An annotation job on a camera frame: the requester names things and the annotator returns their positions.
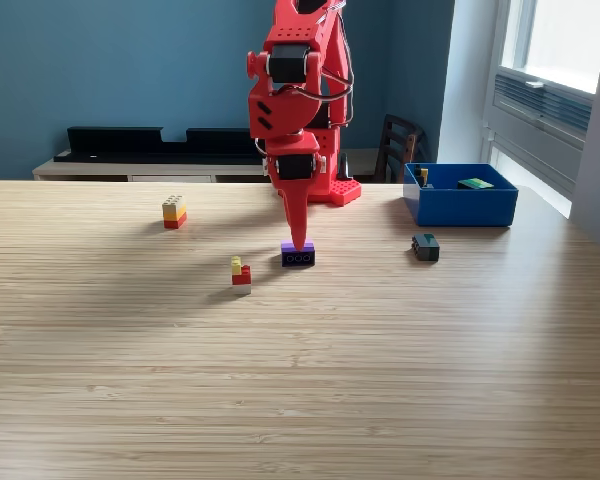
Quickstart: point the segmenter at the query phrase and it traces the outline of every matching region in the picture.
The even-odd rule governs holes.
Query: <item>blue box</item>
[[[427,183],[420,188],[414,175],[416,164],[406,165],[404,199],[419,226],[429,227],[508,227],[518,201],[518,189],[486,163],[419,163],[429,169]],[[494,188],[460,190],[458,182],[479,178]]]

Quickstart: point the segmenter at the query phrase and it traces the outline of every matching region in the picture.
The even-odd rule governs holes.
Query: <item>blue wall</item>
[[[419,124],[437,158],[454,0],[395,0],[387,113]]]
[[[246,54],[274,0],[0,0],[0,178],[67,147],[71,125],[246,127]],[[347,32],[357,122],[344,146],[375,147],[384,115],[392,0],[354,0]]]

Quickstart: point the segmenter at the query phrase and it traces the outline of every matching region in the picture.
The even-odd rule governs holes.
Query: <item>lego brick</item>
[[[251,267],[245,265],[242,267],[240,275],[232,275],[231,283],[233,285],[247,285],[251,284]]]
[[[183,208],[187,208],[187,205],[184,201],[184,197],[182,197],[181,195],[172,195],[169,198],[167,198],[162,204],[162,213],[163,215],[173,216],[177,215],[178,212]]]
[[[413,252],[418,260],[437,262],[440,259],[440,245],[432,234],[419,233],[412,240]]]
[[[164,221],[164,228],[168,228],[170,230],[177,230],[186,221],[187,221],[187,212],[185,212],[184,215],[182,217],[180,217],[180,220],[178,220],[177,222],[172,222],[172,221],[165,220]]]
[[[251,284],[233,285],[231,290],[234,295],[251,295]]]
[[[164,220],[168,221],[168,222],[177,222],[178,220],[180,220],[180,218],[187,213],[187,206],[183,206],[180,210],[178,210],[176,213],[166,213],[164,210],[162,211],[162,217],[164,218]]]
[[[284,242],[281,242],[281,250],[283,253],[290,253],[290,252],[295,252],[296,251],[296,247],[293,246],[293,242],[291,240],[286,240]],[[313,244],[313,242],[311,241],[311,239],[307,239],[304,242],[304,248],[302,249],[303,252],[315,252],[315,246]]]
[[[312,267],[316,264],[316,250],[313,242],[307,240],[301,252],[298,252],[291,241],[281,243],[283,267]]]
[[[458,182],[458,189],[460,190],[484,190],[488,188],[493,188],[493,185],[479,178],[470,178]]]
[[[240,257],[231,257],[231,275],[242,275],[242,260]]]

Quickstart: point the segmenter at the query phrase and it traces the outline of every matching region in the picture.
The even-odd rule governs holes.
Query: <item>wooden table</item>
[[[600,248],[530,191],[421,231],[365,186],[290,271],[266,185],[0,183],[0,479],[600,479]]]

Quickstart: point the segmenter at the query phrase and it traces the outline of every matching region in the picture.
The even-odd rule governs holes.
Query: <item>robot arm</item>
[[[265,164],[285,202],[296,249],[304,247],[309,200],[332,200],[340,127],[353,93],[341,9],[346,0],[278,0],[274,26],[259,55],[250,52],[251,136],[266,141]],[[323,77],[329,95],[323,95]],[[279,89],[274,83],[282,84]]]

